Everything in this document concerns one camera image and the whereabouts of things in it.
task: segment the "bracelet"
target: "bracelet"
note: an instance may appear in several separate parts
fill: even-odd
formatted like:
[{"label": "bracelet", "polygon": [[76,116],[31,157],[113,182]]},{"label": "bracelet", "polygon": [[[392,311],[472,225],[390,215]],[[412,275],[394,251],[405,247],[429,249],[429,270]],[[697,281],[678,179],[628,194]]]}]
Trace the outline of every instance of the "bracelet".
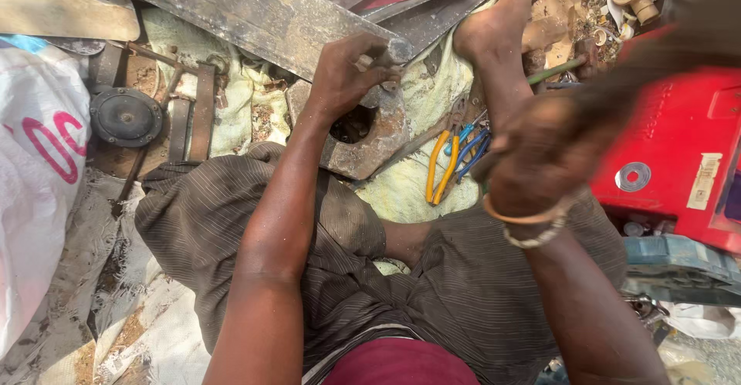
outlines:
[{"label": "bracelet", "polygon": [[538,235],[535,239],[517,240],[512,237],[509,229],[505,226],[505,239],[514,246],[523,249],[532,249],[548,244],[553,240],[561,230],[566,226],[566,214],[561,214],[551,222],[550,227]]},{"label": "bracelet", "polygon": [[543,211],[542,213],[535,214],[532,216],[527,216],[524,218],[509,218],[507,216],[502,216],[501,214],[497,213],[496,210],[494,210],[494,207],[491,205],[491,201],[489,201],[489,193],[484,194],[484,210],[493,218],[502,220],[506,223],[512,223],[512,224],[539,224],[539,223],[547,223],[554,221],[555,219],[559,218],[562,215],[565,215],[566,212],[571,208],[572,199],[570,196],[565,195],[559,202],[553,206],[552,209]]}]

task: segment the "cloth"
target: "cloth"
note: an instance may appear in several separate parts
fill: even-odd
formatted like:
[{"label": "cloth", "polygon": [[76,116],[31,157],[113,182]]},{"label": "cloth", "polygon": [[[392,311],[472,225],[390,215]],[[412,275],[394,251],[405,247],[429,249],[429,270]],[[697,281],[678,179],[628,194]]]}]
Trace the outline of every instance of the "cloth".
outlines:
[{"label": "cloth", "polygon": [[[166,273],[195,291],[209,352],[224,317],[239,240],[282,150],[253,144],[245,156],[216,157],[197,168],[161,165],[144,179],[148,194],[136,210],[136,228]],[[397,332],[439,344],[483,383],[531,385],[558,354],[522,251],[480,205],[435,220],[412,273],[386,277],[372,262],[384,252],[381,221],[323,170],[316,210],[301,279],[304,371],[312,373],[304,383],[323,378],[353,346]],[[623,242],[588,190],[570,211],[568,226],[619,288]],[[321,369],[312,369],[318,363]]]},{"label": "cloth", "polygon": [[437,344],[380,338],[357,346],[342,358],[321,385],[478,385],[459,358]]}]

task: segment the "screwdriver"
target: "screwdriver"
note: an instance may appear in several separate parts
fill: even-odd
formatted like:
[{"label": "screwdriver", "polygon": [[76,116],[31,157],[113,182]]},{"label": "screwdriver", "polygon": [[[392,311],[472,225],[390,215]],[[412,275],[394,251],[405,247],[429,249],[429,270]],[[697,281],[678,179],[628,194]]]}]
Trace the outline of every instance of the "screwdriver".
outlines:
[{"label": "screwdriver", "polygon": [[[464,140],[466,137],[468,137],[468,134],[470,134],[474,130],[474,127],[479,122],[479,120],[481,120],[484,117],[484,115],[486,115],[486,109],[484,109],[484,111],[481,112],[481,115],[479,115],[476,118],[476,120],[474,120],[472,123],[464,126],[464,128],[461,129],[459,139]],[[453,144],[448,142],[448,146],[445,147],[444,152],[446,155],[450,156],[453,153]]]}]

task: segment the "round metal disc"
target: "round metal disc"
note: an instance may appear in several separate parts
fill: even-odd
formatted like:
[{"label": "round metal disc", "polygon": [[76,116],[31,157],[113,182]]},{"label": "round metal disc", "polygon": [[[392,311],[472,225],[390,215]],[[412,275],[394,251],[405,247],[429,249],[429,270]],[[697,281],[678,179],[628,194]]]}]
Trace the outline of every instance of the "round metal disc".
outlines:
[{"label": "round metal disc", "polygon": [[111,88],[90,103],[93,132],[110,144],[136,148],[162,131],[162,110],[152,98],[134,88]]},{"label": "round metal disc", "polygon": [[[628,175],[637,174],[635,181],[628,180]],[[615,183],[617,188],[622,191],[634,192],[645,187],[651,180],[651,169],[643,162],[626,163],[620,171],[615,174]]]}]

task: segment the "hammer head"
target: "hammer head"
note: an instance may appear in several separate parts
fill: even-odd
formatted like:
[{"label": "hammer head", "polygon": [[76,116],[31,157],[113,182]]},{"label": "hammer head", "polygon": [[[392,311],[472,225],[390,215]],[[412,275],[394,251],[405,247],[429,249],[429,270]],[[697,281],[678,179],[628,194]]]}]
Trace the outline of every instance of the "hammer head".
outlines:
[{"label": "hammer head", "polygon": [[583,58],[585,62],[575,73],[579,79],[592,79],[597,76],[597,52],[599,47],[593,38],[580,39],[574,44],[574,58]]}]

